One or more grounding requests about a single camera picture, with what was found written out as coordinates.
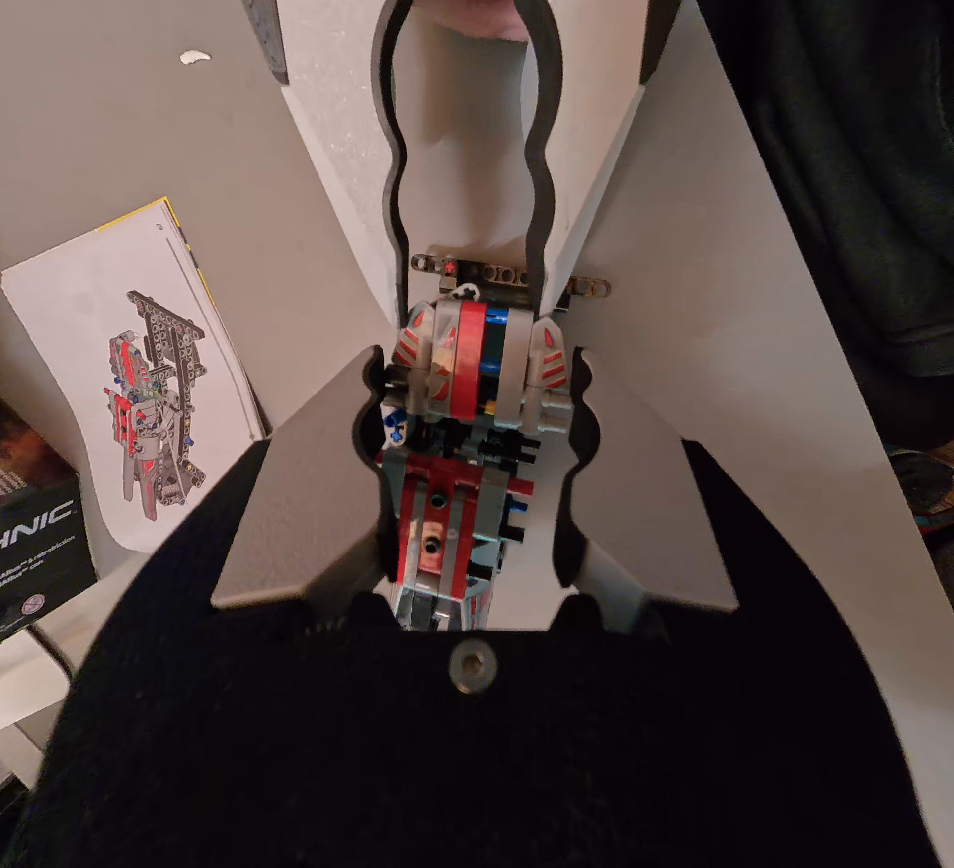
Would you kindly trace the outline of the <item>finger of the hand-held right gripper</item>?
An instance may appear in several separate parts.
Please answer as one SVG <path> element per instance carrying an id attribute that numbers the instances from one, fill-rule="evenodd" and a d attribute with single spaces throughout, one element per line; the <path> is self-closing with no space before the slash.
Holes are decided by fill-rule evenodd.
<path id="1" fill-rule="evenodd" d="M 407 237 L 397 217 L 406 153 L 392 62 L 401 0 L 277 0 L 283 95 L 372 296 L 392 326 L 407 302 Z"/>
<path id="2" fill-rule="evenodd" d="M 531 307 L 560 299 L 633 122 L 650 0 L 515 0 L 530 37 L 522 84 L 533 205 Z"/>

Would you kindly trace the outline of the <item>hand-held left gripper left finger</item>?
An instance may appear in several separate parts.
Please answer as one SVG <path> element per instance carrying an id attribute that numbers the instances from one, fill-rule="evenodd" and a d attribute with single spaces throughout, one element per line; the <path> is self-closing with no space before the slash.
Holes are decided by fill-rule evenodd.
<path id="1" fill-rule="evenodd" d="M 385 446 L 383 350 L 372 345 L 272 434 L 212 605 L 300 599 L 318 619 L 394 580 L 398 517 Z"/>

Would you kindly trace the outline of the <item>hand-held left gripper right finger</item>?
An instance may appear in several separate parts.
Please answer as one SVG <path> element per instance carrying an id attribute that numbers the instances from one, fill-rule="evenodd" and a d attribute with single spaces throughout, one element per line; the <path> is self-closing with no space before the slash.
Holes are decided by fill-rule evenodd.
<path id="1" fill-rule="evenodd" d="M 683 439 L 592 350 L 574 350 L 554 566 L 603 627 L 634 631 L 654 604 L 723 614 L 738 601 Z"/>

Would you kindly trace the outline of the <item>toy brick vehicle model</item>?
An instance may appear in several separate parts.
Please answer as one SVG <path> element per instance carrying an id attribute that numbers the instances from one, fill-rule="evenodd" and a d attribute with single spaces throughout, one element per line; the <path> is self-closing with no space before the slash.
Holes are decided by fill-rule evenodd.
<path id="1" fill-rule="evenodd" d="M 513 522 L 529 509 L 544 433 L 569 432 L 571 363 L 559 323 L 537 316 L 528 275 L 414 254 L 441 278 L 399 329 L 376 463 L 398 521 L 391 606 L 407 631 L 485 628 Z"/>

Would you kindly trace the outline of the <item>grey desk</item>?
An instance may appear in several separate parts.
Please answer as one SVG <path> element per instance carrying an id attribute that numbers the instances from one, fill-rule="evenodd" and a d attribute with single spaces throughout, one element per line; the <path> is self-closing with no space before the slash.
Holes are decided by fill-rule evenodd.
<path id="1" fill-rule="evenodd" d="M 318 309 L 292 233 L 330 230 L 302 140 L 236 0 L 9 0 L 4 194 L 37 229 L 170 193 L 187 231 L 232 220 L 253 310 Z M 209 52 L 191 67 L 182 51 Z M 785 326 L 714 346 L 807 363 L 824 330 L 741 113 L 704 132 L 620 211 L 636 389 L 670 421 L 715 516 L 738 595 L 726 616 L 663 607 L 672 642 L 599 629 L 571 596 L 549 631 L 492 632 L 482 695 L 452 684 L 453 639 L 361 619 L 309 628 L 303 604 L 215 615 L 213 578 L 264 445 L 120 600 L 68 695 L 16 866 L 952 866 L 952 612 L 865 431 L 842 471 L 740 399 L 717 404 L 689 333 Z"/>

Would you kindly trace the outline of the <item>dark toy box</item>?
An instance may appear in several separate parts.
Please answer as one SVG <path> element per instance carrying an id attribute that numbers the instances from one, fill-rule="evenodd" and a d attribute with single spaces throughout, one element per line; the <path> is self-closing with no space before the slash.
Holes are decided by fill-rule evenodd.
<path id="1" fill-rule="evenodd" d="M 78 473 L 1 403 L 1 640 L 92 587 Z"/>

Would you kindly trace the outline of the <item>open instruction booklet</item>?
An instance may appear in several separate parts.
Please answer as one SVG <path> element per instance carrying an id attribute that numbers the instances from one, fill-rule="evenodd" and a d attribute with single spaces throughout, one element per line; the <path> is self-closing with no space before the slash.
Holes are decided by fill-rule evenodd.
<path id="1" fill-rule="evenodd" d="M 168 197 L 2 274 L 69 403 L 109 533 L 152 553 L 265 437 Z"/>

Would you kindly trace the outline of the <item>white flat pad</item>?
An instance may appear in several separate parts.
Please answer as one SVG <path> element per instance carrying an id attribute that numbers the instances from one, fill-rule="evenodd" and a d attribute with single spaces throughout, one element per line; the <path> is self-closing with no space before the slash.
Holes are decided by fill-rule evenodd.
<path id="1" fill-rule="evenodd" d="M 1 645 L 1 729 L 61 700 L 71 684 L 73 665 L 60 665 L 52 648 L 59 647 L 41 621 L 9 637 Z"/>

